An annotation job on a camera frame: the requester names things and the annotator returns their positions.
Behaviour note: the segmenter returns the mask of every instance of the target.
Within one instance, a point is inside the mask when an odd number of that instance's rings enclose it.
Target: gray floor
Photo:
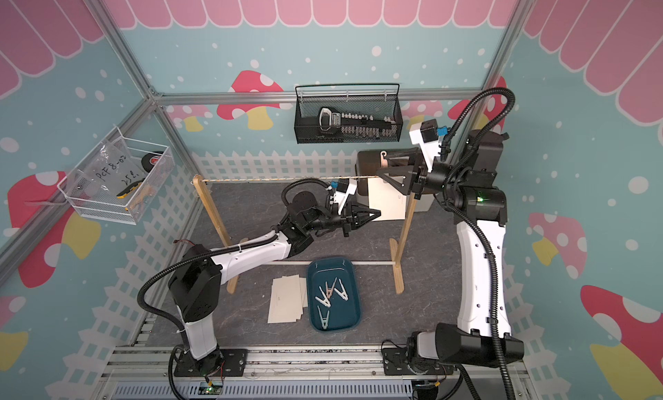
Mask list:
[[[281,183],[215,184],[212,197],[234,243],[269,232],[285,214],[280,199]],[[314,184],[308,188],[324,191]],[[288,197],[301,188],[294,189]],[[349,260],[389,260],[389,238],[398,238],[402,220],[371,222],[344,238],[339,230],[317,238],[294,260],[343,256]],[[200,216],[191,240],[207,247],[221,247],[206,212]],[[389,266],[355,266],[363,317],[351,330],[322,334],[308,320],[308,308],[300,321],[268,324],[272,280],[296,275],[304,277],[307,266],[261,266],[240,275],[237,291],[221,289],[213,318],[221,346],[284,344],[378,344],[385,338],[404,342],[415,330],[432,330],[438,322],[455,323],[460,309],[460,246],[450,213],[435,203],[428,212],[414,214],[402,259],[405,291],[396,295]],[[170,296],[163,306],[175,313]],[[175,327],[158,318],[148,346],[173,346],[180,342]]]

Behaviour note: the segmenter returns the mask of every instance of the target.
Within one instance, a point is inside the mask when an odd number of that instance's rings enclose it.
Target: black wire basket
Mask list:
[[[298,144],[394,142],[403,117],[399,84],[295,87],[294,133]]]

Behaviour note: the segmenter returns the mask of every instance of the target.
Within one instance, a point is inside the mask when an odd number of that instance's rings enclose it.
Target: wooden drying rack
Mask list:
[[[370,179],[377,176],[353,176],[353,177],[318,177],[319,179]],[[210,189],[207,187],[207,182],[246,182],[246,181],[286,181],[286,180],[299,180],[299,179],[233,179],[233,180],[209,180],[204,179],[201,175],[196,175],[193,180],[193,185],[195,190],[198,192],[198,196],[203,201],[205,210],[207,210],[210,220],[216,229],[216,232],[219,234],[221,243],[224,247],[231,246],[230,236],[228,235],[228,230],[225,229],[225,225],[221,219],[221,214],[217,209],[214,201],[212,200]],[[366,262],[353,262],[354,265],[390,265],[394,271],[394,284],[396,285],[396,294],[401,294],[405,290],[405,284],[403,283],[403,272],[401,269],[401,260],[403,258],[403,250],[405,249],[405,243],[408,238],[408,232],[410,231],[410,225],[412,224],[412,216],[414,215],[414,208],[416,207],[416,200],[414,199],[414,194],[410,195],[410,200],[408,201],[408,206],[405,212],[405,220],[403,221],[403,227],[401,229],[401,237],[396,240],[394,238],[389,238],[389,250],[391,253],[390,261],[366,261]],[[308,261],[274,261],[267,263],[268,265],[307,265]],[[237,289],[237,281],[239,276],[228,280],[228,286],[226,287],[228,293],[235,293]]]

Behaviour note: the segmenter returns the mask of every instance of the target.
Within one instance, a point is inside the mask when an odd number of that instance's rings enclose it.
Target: ventilation grille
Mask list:
[[[178,391],[189,399],[213,399],[215,396],[199,395],[198,388],[205,382],[177,383]],[[170,400],[170,387],[163,383],[119,383],[112,400]],[[412,397],[410,381],[400,380],[347,380],[347,381],[226,381],[224,399],[309,399],[365,398],[406,399]]]

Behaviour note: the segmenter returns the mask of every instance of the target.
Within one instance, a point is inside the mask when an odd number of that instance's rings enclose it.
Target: wire basket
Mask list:
[[[93,197],[88,194],[95,182],[85,175],[84,169],[94,157],[100,154],[103,140],[58,183],[58,189],[76,209],[76,212],[83,217],[137,224],[161,186],[168,179],[170,172],[175,168],[172,150],[167,145],[126,138],[117,127],[106,135],[105,139],[110,140],[120,150],[128,150],[131,155],[129,159],[141,168],[143,168],[141,159],[145,154],[155,151],[163,151],[163,154],[154,163],[154,167],[140,186],[130,193],[128,201],[119,200],[106,189],[96,189]]]
[[[399,141],[403,128],[399,89],[399,84],[295,87],[297,143]]]

